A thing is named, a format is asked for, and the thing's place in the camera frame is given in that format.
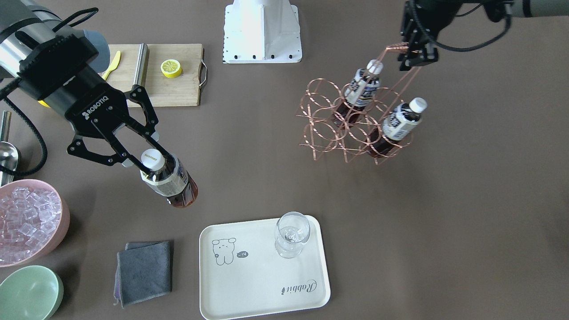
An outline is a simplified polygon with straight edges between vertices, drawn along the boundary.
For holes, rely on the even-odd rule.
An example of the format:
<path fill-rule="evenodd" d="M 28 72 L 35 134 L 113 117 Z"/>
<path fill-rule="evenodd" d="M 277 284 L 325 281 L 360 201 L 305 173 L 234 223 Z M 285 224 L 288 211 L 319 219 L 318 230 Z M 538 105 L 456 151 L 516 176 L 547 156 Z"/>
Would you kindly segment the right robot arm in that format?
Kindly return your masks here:
<path fill-rule="evenodd" d="M 75 133 L 68 154 L 106 166 L 133 164 L 148 174 L 150 170 L 116 138 L 120 128 L 137 133 L 165 159 L 173 155 L 157 141 L 159 120 L 146 89 L 133 85 L 122 92 L 91 67 L 98 50 L 82 32 L 73 30 L 75 17 L 85 13 L 60 20 L 32 0 L 1 2 L 1 78 L 12 78 L 1 89 L 1 99 L 22 115 L 8 99 L 19 88 L 65 118 Z"/>

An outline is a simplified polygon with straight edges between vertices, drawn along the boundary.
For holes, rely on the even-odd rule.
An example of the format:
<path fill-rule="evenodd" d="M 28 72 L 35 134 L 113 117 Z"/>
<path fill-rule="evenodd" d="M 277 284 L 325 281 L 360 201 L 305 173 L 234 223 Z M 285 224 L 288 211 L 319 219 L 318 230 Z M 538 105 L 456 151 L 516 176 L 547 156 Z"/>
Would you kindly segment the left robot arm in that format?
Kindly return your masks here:
<path fill-rule="evenodd" d="M 455 18 L 464 4 L 483 7 L 486 17 L 494 23 L 504 21 L 504 30 L 486 42 L 459 48 L 440 43 L 440 32 Z M 472 52 L 503 38 L 512 26 L 514 17 L 535 18 L 567 16 L 566 0 L 407 0 L 402 15 L 400 35 L 407 44 L 404 53 L 398 55 L 400 71 L 410 71 L 439 60 L 438 49 L 451 52 Z"/>

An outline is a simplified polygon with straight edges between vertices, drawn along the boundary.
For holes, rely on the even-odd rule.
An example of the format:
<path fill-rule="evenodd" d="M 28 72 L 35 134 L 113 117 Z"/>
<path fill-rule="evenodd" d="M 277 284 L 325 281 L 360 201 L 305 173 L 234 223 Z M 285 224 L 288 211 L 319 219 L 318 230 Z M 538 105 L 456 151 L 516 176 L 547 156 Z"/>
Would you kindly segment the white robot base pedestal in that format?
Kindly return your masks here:
<path fill-rule="evenodd" d="M 303 58 L 297 6 L 288 0 L 234 0 L 225 7 L 224 64 L 286 64 Z"/>

